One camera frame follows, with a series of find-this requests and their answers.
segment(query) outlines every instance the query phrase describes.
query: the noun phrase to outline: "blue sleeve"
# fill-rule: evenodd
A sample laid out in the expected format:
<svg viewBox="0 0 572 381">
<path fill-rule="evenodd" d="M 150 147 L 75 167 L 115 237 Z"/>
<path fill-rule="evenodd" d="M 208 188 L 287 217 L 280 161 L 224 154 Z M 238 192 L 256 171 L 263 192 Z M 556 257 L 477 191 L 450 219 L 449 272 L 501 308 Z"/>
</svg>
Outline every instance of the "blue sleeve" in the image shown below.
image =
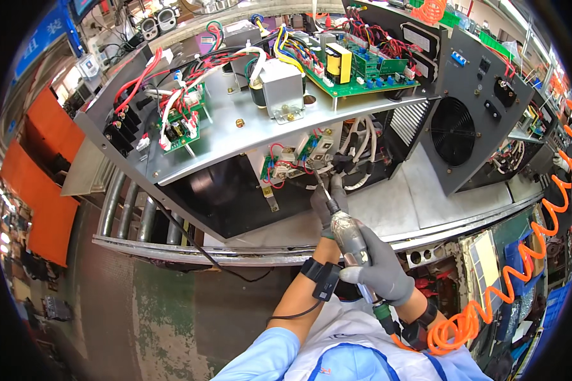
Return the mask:
<svg viewBox="0 0 572 381">
<path fill-rule="evenodd" d="M 246 351 L 229 362 L 213 381 L 276 381 L 295 360 L 301 344 L 286 328 L 269 328 Z"/>
<path fill-rule="evenodd" d="M 446 355 L 435 356 L 443 367 L 447 379 L 462 381 L 492 381 L 487 377 L 474 362 L 470 352 L 465 346 L 459 347 Z"/>
</svg>

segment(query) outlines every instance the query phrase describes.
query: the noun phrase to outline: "white apron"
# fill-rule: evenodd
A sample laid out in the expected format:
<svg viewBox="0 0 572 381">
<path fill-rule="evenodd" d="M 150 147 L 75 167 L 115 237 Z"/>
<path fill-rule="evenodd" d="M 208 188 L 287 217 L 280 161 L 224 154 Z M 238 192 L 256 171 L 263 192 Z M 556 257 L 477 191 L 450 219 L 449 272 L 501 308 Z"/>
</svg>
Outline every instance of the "white apron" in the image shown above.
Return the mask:
<svg viewBox="0 0 572 381">
<path fill-rule="evenodd" d="M 443 368 L 432 356 L 406 351 L 394 344 L 373 315 L 370 304 L 363 299 L 341 302 L 334 294 L 313 323 L 307 340 L 284 374 L 284 381 L 315 378 L 321 356 L 342 343 L 358 344 L 381 352 L 387 359 L 392 381 L 446 381 Z"/>
</svg>

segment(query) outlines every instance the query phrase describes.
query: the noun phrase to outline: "glove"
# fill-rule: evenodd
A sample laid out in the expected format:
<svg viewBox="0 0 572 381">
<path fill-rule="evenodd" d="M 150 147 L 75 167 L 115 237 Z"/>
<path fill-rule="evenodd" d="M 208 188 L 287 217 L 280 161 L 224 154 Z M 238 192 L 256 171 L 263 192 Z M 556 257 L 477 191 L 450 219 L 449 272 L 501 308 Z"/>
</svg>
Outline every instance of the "glove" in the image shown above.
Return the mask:
<svg viewBox="0 0 572 381">
<path fill-rule="evenodd" d="M 324 186 L 327 186 L 327 183 L 328 179 L 324 179 Z M 341 210 L 347 213 L 348 199 L 346 198 L 345 191 L 343 190 L 343 182 L 341 181 L 341 176 L 334 175 L 330 179 L 329 193 L 330 196 L 337 202 L 337 205 L 339 205 Z M 320 233 L 320 236 L 334 240 L 335 238 L 332 236 L 332 231 L 330 230 L 331 215 L 330 212 L 328 211 L 328 207 L 326 206 L 326 202 L 328 200 L 321 186 L 316 187 L 316 190 L 313 192 L 310 201 L 312 204 L 313 211 L 316 212 L 318 217 L 320 217 L 320 222 L 322 222 L 322 232 Z"/>
<path fill-rule="evenodd" d="M 568 162 L 566 162 L 557 152 L 555 152 L 553 155 L 553 164 L 560 167 L 566 173 L 570 172 L 570 166 L 568 165 Z"/>
<path fill-rule="evenodd" d="M 373 288 L 377 295 L 395 307 L 405 304 L 413 294 L 414 279 L 404 273 L 389 243 L 380 240 L 367 226 L 360 225 L 360 232 L 371 255 L 372 265 L 346 267 L 339 272 L 339 278 L 344 282 Z"/>
</svg>

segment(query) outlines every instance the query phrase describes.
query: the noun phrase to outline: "forearm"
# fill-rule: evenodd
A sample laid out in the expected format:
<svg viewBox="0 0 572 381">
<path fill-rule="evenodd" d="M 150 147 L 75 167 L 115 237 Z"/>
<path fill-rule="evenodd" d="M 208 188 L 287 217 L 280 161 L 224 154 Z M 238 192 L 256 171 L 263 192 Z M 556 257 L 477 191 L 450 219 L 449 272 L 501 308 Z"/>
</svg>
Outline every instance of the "forearm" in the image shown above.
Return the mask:
<svg viewBox="0 0 572 381">
<path fill-rule="evenodd" d="M 324 237 L 320 238 L 320 242 L 318 242 L 318 246 L 312 255 L 313 259 L 321 264 L 326 262 L 338 263 L 339 256 L 339 247 L 335 241 Z M 316 283 L 314 283 L 310 278 L 307 278 L 303 274 L 298 274 L 292 283 L 290 283 L 288 289 L 286 289 L 286 292 L 282 296 L 282 300 L 280 300 L 273 312 L 273 316 L 296 315 L 310 309 L 318 302 L 318 300 L 312 296 L 315 286 Z M 313 322 L 316 321 L 316 318 L 322 310 L 322 305 L 323 302 L 310 313 L 294 319 L 272 319 L 267 325 L 267 329 L 272 327 L 286 328 L 297 335 L 301 344 L 303 344 L 309 334 L 309 330 L 312 327 Z"/>
<path fill-rule="evenodd" d="M 420 317 L 424 311 L 426 311 L 427 304 L 428 299 L 424 294 L 422 294 L 418 289 L 414 289 L 413 294 L 411 294 L 411 298 L 405 304 L 394 308 L 397 311 L 398 318 L 403 320 L 405 323 L 410 324 Z M 428 325 L 428 329 L 444 320 L 447 320 L 447 318 L 440 311 L 437 311 L 437 317 L 430 325 Z M 449 330 L 449 337 L 453 337 L 451 329 Z"/>
</svg>

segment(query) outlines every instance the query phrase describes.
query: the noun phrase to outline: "light blue shirt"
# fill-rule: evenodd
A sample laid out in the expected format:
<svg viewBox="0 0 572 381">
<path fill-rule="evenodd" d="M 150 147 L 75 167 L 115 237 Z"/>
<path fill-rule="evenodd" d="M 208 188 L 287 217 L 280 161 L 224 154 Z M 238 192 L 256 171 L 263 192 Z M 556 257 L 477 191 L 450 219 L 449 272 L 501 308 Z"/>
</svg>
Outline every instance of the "light blue shirt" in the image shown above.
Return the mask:
<svg viewBox="0 0 572 381">
<path fill-rule="evenodd" d="M 299 339 L 286 328 L 270 328 L 254 340 L 244 353 L 229 362 L 213 381 L 278 381 L 295 360 L 300 348 Z M 456 351 L 431 359 L 443 380 L 491 381 L 474 362 L 468 349 L 462 346 Z M 319 359 L 317 372 L 310 380 L 397 381 L 398 377 L 389 365 L 389 359 L 379 351 L 357 344 L 341 344 L 327 350 Z"/>
</svg>

